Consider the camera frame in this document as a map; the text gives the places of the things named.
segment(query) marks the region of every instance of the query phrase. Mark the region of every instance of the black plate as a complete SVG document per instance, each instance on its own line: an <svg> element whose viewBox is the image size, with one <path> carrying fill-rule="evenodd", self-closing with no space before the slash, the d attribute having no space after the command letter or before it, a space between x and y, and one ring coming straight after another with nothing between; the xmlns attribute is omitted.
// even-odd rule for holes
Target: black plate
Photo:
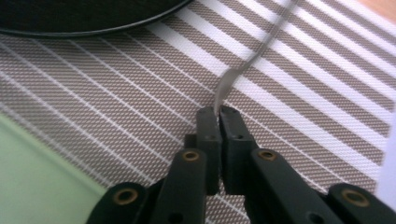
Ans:
<svg viewBox="0 0 396 224"><path fill-rule="evenodd" d="M30 37L103 35L162 19L192 0L0 0L0 32Z"/></svg>

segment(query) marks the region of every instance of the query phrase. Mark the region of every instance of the green surface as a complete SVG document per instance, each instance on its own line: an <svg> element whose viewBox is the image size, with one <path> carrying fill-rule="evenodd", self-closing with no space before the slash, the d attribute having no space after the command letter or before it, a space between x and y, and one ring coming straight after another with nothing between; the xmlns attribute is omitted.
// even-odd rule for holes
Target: green surface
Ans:
<svg viewBox="0 0 396 224"><path fill-rule="evenodd" d="M85 223L105 189L0 113L0 223Z"/></svg>

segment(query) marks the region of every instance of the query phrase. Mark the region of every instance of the striped placemat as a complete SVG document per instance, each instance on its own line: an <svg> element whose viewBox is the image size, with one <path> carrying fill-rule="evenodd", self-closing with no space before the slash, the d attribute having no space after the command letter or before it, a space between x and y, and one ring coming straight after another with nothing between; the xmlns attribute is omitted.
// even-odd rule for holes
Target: striped placemat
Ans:
<svg viewBox="0 0 396 224"><path fill-rule="evenodd" d="M196 0L123 34L0 35L0 109L109 187L166 175L221 74L248 59L288 0ZM396 26L355 1L300 1L226 102L314 189L375 190L396 100ZM207 223L249 223L243 197Z"/></svg>

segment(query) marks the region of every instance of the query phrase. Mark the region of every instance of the screw hole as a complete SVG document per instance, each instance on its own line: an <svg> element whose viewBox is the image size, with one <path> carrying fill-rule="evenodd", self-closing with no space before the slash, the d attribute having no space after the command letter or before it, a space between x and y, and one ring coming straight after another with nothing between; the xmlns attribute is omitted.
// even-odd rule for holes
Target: screw hole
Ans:
<svg viewBox="0 0 396 224"><path fill-rule="evenodd" d="M270 151L260 151L259 156L266 161L273 161L276 159L276 154Z"/></svg>
<svg viewBox="0 0 396 224"><path fill-rule="evenodd" d="M135 189L120 189L113 197L113 201L119 205L132 203L137 199L138 193Z"/></svg>
<svg viewBox="0 0 396 224"><path fill-rule="evenodd" d="M196 161L199 158L199 154L194 151L187 151L183 154L183 159L185 161Z"/></svg>
<svg viewBox="0 0 396 224"><path fill-rule="evenodd" d="M359 206L359 207L366 207L368 206L370 203L367 200L366 197L364 197L364 195L362 195L361 193L352 190L352 189L344 189L341 194L343 195L344 199L347 200L348 202Z"/></svg>
<svg viewBox="0 0 396 224"><path fill-rule="evenodd" d="M323 224L323 223L324 223L323 217L321 217L320 215L315 214L315 213L309 213L309 214L308 214L308 219L309 219L312 223L315 223L315 224Z"/></svg>
<svg viewBox="0 0 396 224"><path fill-rule="evenodd" d="M180 213L173 213L169 216L168 221L172 224L181 223L183 221L183 215Z"/></svg>

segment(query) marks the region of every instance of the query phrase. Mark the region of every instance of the woven mat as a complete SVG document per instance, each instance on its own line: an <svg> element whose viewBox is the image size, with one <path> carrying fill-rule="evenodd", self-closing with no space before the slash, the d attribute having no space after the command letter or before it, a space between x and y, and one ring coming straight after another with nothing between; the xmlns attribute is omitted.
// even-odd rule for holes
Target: woven mat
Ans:
<svg viewBox="0 0 396 224"><path fill-rule="evenodd" d="M196 0L141 30L0 35L0 109L105 187L167 173L221 74L257 49L283 0ZM396 26L355 1L300 1L226 102L314 189L375 190L396 99ZM248 223L208 197L207 223Z"/></svg>

